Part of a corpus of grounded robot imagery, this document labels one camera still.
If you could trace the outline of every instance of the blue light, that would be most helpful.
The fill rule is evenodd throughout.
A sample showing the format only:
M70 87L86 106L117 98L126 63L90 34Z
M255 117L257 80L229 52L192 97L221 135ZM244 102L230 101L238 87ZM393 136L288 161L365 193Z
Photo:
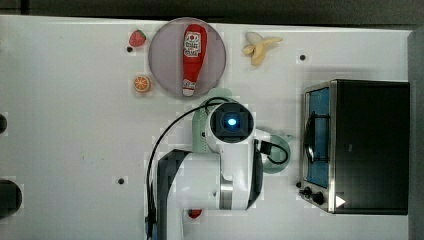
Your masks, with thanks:
M228 119L228 124L229 124L230 126L234 126L234 125L236 125L236 123L237 123L237 121L236 121L234 118L230 118L230 119Z

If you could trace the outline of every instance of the oven knob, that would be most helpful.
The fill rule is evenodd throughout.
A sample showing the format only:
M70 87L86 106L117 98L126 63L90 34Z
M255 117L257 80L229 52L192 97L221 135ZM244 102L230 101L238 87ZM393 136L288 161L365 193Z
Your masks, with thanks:
M324 203L324 194L322 194L322 192L317 192L311 195L312 196L312 200L318 204L318 205L322 205Z
M311 197L312 190L309 187L305 187L303 190L300 190L299 193L309 199Z

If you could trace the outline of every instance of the white tabletop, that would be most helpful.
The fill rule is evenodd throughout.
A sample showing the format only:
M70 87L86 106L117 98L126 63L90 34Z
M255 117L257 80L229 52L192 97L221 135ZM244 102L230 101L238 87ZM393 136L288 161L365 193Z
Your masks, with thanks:
M9 123L0 176L24 192L23 208L0 222L0 239L145 239L152 144L205 99L174 99L158 84L148 96L133 91L134 76L150 74L148 43L127 53L129 34L140 28L152 39L164 23L0 16L0 113ZM227 48L219 87L249 104L259 126L296 139L288 168L265 176L255 208L210 211L185 223L186 239L407 239L407 216L330 215L301 200L294 185L302 90L335 78L407 81L410 32L212 25ZM284 39L260 67L241 52L247 31ZM163 143L157 159L189 149L190 120Z

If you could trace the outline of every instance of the white bottle cap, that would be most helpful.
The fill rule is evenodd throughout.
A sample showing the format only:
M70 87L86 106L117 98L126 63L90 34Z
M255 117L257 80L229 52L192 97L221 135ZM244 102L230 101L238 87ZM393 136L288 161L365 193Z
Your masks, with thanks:
M184 96L190 97L193 96L194 90L193 89L187 89L183 88L183 94Z

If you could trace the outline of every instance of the strawberry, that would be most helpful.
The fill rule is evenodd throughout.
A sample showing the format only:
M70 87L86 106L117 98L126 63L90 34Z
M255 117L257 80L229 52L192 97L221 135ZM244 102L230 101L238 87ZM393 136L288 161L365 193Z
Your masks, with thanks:
M130 37L130 46L140 47L146 42L146 35L141 30L134 31Z

